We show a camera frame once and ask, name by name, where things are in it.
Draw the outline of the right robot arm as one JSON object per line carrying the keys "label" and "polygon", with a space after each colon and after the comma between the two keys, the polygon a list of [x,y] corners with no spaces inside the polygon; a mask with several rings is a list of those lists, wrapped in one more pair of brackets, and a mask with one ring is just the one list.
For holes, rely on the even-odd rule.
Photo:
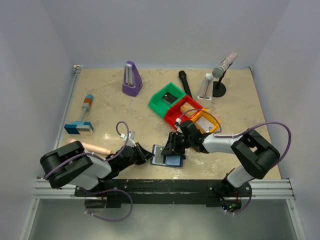
{"label": "right robot arm", "polygon": [[238,135],[202,133],[191,120],[182,122],[179,131],[169,133],[161,154],[166,157],[183,156],[188,148],[204,154],[235,155],[240,166],[222,180],[226,187],[234,189],[251,180],[263,179],[281,159],[279,151],[254,129]]}

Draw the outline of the blue card holder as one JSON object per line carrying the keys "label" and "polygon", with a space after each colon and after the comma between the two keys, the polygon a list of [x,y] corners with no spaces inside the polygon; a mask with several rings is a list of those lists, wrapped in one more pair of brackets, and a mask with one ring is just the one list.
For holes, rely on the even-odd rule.
{"label": "blue card holder", "polygon": [[155,166],[162,166],[162,167],[175,167],[175,168],[182,168],[184,163],[184,159],[182,159],[178,155],[158,155],[154,156],[150,160],[151,165]]}

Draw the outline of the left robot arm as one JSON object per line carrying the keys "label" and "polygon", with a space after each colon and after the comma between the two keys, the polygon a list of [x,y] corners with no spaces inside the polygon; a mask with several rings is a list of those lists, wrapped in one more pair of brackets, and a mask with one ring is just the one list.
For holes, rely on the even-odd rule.
{"label": "left robot arm", "polygon": [[142,165],[154,154],[136,143],[125,146],[106,159],[89,152],[80,141],[75,141],[46,153],[40,158],[44,179],[53,189],[67,184],[92,190],[99,183],[110,180],[132,165]]}

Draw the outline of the black VIP credit card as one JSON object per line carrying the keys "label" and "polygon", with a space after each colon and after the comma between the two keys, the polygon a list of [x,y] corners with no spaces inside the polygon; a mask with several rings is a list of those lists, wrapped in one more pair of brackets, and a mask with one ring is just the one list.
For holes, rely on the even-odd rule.
{"label": "black VIP credit card", "polygon": [[162,155],[162,151],[164,149],[164,146],[162,145],[153,145],[153,148],[152,148],[152,153],[155,155],[155,156],[161,156]]}

